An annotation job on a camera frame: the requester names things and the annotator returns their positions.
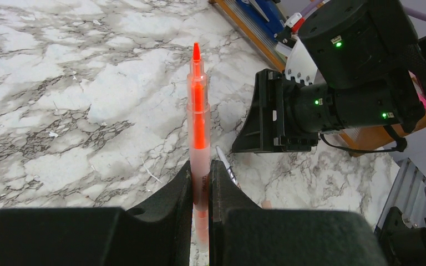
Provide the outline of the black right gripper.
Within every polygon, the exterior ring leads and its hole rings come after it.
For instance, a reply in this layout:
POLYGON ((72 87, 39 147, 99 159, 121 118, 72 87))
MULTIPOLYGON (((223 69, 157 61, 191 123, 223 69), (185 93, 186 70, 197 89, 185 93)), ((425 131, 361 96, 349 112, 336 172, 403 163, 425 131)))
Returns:
POLYGON ((232 152, 309 151, 325 133, 371 126, 400 124, 410 133, 423 116, 424 105, 405 72, 339 89, 300 84, 264 69, 255 75, 251 106, 232 152))

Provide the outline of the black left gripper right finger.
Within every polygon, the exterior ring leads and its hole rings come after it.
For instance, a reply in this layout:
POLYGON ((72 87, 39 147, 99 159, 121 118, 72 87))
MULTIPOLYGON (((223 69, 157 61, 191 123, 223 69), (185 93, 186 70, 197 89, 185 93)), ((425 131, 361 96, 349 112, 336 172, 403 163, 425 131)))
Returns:
POLYGON ((363 216, 346 211, 264 209, 230 179, 210 171, 211 265, 386 265, 363 216))

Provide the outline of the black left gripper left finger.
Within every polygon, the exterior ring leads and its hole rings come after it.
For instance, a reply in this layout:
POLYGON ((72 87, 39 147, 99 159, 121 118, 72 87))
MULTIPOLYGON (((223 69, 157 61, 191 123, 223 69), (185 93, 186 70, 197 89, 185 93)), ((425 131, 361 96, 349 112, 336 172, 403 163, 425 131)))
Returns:
POLYGON ((0 209, 0 265, 188 265, 192 178, 185 163, 130 209, 0 209))

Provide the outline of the orange translucent pen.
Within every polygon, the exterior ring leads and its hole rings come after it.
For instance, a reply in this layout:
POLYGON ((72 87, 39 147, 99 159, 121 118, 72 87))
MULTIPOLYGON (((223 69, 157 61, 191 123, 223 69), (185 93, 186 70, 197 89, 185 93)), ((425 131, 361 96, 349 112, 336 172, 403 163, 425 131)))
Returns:
POLYGON ((194 43, 187 75, 187 125, 197 247, 209 250, 210 104, 208 76, 199 43, 194 43))

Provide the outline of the brown marker cap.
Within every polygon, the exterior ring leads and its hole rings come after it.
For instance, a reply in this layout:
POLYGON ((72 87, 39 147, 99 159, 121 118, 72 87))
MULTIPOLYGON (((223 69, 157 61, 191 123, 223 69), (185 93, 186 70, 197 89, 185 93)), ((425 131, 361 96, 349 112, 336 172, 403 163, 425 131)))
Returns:
POLYGON ((269 201, 269 200, 263 201, 263 202, 261 203, 261 207, 262 207, 263 209, 272 209, 271 201, 269 201))

